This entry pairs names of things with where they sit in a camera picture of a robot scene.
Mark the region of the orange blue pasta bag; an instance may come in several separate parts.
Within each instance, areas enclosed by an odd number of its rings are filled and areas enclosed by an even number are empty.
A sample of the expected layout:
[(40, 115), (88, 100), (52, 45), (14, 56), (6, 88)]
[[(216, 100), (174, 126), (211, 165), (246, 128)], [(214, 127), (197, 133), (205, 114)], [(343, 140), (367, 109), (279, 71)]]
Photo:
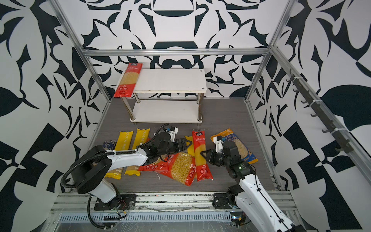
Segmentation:
[(243, 161), (249, 164), (258, 162), (258, 158), (251, 152), (251, 150), (239, 139), (239, 137), (230, 129), (226, 129), (216, 135), (211, 136), (211, 140), (216, 141), (216, 137), (221, 136), (224, 142), (233, 141), (238, 149), (239, 155)]

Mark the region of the red spaghetti package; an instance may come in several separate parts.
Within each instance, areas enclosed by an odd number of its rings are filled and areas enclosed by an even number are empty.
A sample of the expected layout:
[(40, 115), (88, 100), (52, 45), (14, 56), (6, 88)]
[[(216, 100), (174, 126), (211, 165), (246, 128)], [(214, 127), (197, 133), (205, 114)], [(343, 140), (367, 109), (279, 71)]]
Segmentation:
[(213, 176), (208, 167), (206, 159), (201, 154), (202, 152), (206, 151), (205, 131), (194, 130), (192, 132), (192, 139), (193, 139), (193, 145), (194, 145), (197, 181), (206, 180), (206, 179), (213, 180)]
[(142, 70), (142, 63), (129, 63), (114, 93), (114, 98), (130, 98)]

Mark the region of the red fusilli bag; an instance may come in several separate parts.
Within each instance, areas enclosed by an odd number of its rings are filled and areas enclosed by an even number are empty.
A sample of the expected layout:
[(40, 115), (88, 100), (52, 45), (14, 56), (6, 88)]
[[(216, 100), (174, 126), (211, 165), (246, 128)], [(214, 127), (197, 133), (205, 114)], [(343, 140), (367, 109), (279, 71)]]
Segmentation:
[(170, 173), (170, 162), (173, 155), (162, 155), (152, 164), (140, 166), (139, 172), (156, 172), (167, 176)]
[(196, 176), (196, 165), (193, 156), (180, 152), (171, 155), (167, 161), (167, 174), (169, 178), (186, 186), (191, 186)]

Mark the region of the orange blue spaghetti package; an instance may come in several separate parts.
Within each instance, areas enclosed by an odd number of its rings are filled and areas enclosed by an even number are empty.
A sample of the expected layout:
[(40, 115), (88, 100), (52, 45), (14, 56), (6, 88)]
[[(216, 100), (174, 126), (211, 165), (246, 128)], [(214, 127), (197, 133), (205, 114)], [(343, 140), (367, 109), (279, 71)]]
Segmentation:
[(112, 141), (112, 140), (105, 141), (103, 142), (102, 147), (105, 150), (115, 150), (116, 144), (117, 144), (117, 141)]

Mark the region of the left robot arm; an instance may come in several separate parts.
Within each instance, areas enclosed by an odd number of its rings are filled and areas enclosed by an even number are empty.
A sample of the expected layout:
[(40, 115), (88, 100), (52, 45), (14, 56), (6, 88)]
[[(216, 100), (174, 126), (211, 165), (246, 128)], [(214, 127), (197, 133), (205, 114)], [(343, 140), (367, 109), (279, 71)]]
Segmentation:
[(119, 192), (105, 180), (108, 172), (128, 166), (144, 166), (157, 161), (163, 155), (186, 151), (192, 142), (186, 138), (176, 139), (175, 131), (157, 133), (150, 141), (134, 150), (109, 151), (95, 146), (72, 164), (62, 176), (64, 188), (76, 189), (79, 194), (90, 194), (107, 204), (116, 200)]

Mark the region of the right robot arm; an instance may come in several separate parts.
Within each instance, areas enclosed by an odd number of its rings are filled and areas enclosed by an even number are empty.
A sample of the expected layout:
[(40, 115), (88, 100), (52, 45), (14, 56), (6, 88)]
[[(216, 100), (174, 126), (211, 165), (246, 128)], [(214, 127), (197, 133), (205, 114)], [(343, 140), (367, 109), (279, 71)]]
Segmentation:
[(230, 205), (243, 210), (260, 232), (304, 232), (302, 225), (296, 225), (276, 205), (256, 175), (256, 169), (243, 161), (234, 141), (215, 142), (215, 149), (202, 151), (207, 162), (226, 167), (236, 185), (227, 191)]

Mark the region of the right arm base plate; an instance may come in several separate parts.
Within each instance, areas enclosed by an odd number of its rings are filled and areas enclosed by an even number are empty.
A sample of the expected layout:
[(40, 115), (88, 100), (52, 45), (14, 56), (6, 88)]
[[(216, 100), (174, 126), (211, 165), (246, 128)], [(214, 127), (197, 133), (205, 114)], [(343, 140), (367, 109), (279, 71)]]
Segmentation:
[(235, 202), (235, 196), (229, 191), (226, 193), (214, 193), (212, 206), (215, 209), (238, 209)]

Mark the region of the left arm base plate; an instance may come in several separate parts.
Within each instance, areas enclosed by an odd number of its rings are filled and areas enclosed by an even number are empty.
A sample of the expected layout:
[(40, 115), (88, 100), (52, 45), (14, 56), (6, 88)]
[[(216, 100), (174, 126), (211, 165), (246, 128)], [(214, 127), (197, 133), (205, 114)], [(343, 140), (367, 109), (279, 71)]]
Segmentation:
[(129, 210), (135, 207), (136, 194), (121, 194), (115, 197), (112, 201), (108, 203), (102, 202), (99, 198), (96, 200), (94, 210), (95, 211), (106, 211), (106, 210)]

